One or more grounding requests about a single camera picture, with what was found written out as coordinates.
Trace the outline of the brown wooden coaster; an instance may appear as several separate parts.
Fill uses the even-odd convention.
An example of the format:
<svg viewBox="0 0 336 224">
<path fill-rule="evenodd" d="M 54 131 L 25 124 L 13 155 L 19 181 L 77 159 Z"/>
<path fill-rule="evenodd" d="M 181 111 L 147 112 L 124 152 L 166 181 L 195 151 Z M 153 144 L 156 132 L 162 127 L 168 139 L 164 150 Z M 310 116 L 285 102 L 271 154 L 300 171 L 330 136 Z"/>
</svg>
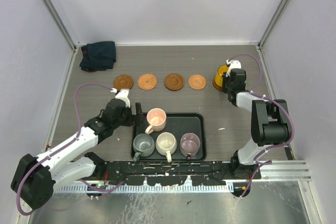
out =
<svg viewBox="0 0 336 224">
<path fill-rule="evenodd" d="M 213 79 L 212 84 L 213 84 L 214 88 L 217 89 L 218 91 L 223 92 L 223 93 L 227 93 L 225 87 L 219 86 L 219 85 L 215 82 L 215 79 Z"/>
<path fill-rule="evenodd" d="M 178 73 L 171 73 L 165 77 L 164 85 L 171 91 L 178 91 L 184 87 L 185 80 Z"/>
<path fill-rule="evenodd" d="M 131 89 L 134 85 L 133 78 L 130 75 L 122 74 L 115 78 L 113 82 L 114 88 L 117 90 Z"/>
</svg>

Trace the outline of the yellow glass mug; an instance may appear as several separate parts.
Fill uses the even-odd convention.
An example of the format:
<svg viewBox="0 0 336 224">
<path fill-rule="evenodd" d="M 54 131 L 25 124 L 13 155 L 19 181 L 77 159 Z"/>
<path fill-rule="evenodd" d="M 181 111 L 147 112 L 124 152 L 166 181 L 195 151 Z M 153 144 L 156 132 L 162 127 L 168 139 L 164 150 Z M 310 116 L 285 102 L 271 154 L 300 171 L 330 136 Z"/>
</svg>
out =
<svg viewBox="0 0 336 224">
<path fill-rule="evenodd" d="M 214 78 L 214 82 L 217 86 L 222 87 L 223 86 L 223 76 L 225 76 L 226 72 L 228 71 L 229 66 L 222 65 L 218 67 L 217 73 Z"/>
</svg>

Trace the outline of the woven cork coaster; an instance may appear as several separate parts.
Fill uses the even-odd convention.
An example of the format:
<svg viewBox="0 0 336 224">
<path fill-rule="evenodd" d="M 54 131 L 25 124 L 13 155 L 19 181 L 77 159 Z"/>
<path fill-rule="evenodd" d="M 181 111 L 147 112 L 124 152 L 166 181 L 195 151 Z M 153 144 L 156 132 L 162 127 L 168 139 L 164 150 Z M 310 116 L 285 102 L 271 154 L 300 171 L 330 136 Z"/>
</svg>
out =
<svg viewBox="0 0 336 224">
<path fill-rule="evenodd" d="M 194 74 L 189 77 L 188 85 L 195 90 L 201 90 L 206 87 L 206 79 L 203 75 Z"/>
<path fill-rule="evenodd" d="M 151 73 L 146 73 L 138 78 L 138 86 L 142 90 L 152 90 L 157 84 L 157 78 Z"/>
</svg>

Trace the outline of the purple ceramic mug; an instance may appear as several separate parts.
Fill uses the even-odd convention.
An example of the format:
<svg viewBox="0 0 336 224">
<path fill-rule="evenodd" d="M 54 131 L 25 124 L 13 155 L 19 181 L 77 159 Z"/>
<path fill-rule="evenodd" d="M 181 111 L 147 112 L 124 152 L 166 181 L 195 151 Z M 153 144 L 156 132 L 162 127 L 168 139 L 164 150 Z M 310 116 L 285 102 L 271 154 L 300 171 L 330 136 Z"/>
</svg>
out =
<svg viewBox="0 0 336 224">
<path fill-rule="evenodd" d="M 186 133 L 180 140 L 180 151 L 189 161 L 197 154 L 201 146 L 200 138 L 194 133 Z"/>
</svg>

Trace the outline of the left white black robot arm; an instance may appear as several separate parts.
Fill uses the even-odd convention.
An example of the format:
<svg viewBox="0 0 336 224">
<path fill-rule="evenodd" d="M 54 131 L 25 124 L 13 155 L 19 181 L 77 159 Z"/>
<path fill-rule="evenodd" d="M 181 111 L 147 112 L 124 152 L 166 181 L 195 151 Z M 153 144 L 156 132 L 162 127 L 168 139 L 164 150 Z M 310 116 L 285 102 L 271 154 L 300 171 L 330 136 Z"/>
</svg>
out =
<svg viewBox="0 0 336 224">
<path fill-rule="evenodd" d="M 144 114 L 140 103 L 131 106 L 114 98 L 96 117 L 89 119 L 80 131 L 54 148 L 37 156 L 26 154 L 17 166 L 11 189 L 16 203 L 24 201 L 32 210 L 42 207 L 54 194 L 75 180 L 91 177 L 101 179 L 106 163 L 90 148 L 109 138 L 120 126 L 142 124 Z"/>
</svg>

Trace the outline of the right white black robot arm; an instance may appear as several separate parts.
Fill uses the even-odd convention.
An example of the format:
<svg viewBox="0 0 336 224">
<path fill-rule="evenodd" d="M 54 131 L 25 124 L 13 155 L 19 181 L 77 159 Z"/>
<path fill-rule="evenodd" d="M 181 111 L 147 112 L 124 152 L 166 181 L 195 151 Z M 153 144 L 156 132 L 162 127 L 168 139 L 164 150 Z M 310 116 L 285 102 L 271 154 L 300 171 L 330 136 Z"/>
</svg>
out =
<svg viewBox="0 0 336 224">
<path fill-rule="evenodd" d="M 251 139 L 230 159 L 230 172 L 241 179 L 270 149 L 284 146 L 291 139 L 293 122 L 287 101 L 273 100 L 246 90 L 246 71 L 234 68 L 222 76 L 222 92 L 232 105 L 251 113 Z"/>
</svg>

